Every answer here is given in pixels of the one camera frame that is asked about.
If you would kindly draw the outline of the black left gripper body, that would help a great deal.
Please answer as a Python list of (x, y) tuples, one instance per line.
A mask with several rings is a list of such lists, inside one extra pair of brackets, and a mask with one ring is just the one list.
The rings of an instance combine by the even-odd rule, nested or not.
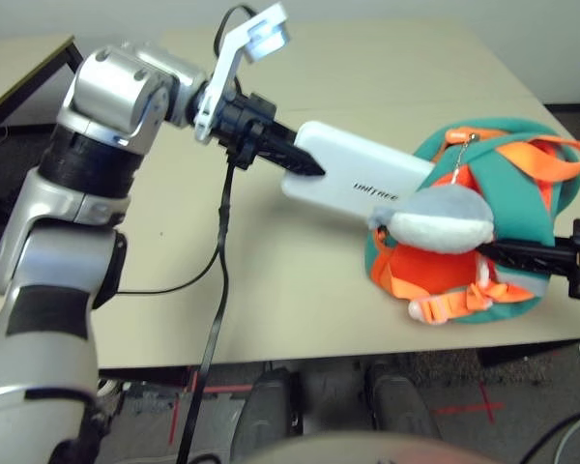
[(222, 102), (212, 135), (225, 149), (228, 161), (247, 170), (261, 151), (275, 116), (276, 105), (271, 101), (255, 93), (237, 93)]

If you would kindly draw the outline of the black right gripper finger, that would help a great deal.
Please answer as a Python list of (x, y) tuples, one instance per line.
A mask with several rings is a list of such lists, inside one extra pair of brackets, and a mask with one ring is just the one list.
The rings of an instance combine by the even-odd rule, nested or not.
[(572, 270), (571, 255), (493, 256), (491, 260), (506, 268), (541, 275), (568, 276)]
[(482, 254), (491, 259), (538, 257), (541, 259), (572, 259), (573, 246), (569, 238), (556, 237), (553, 245), (522, 240), (497, 240), (484, 244)]

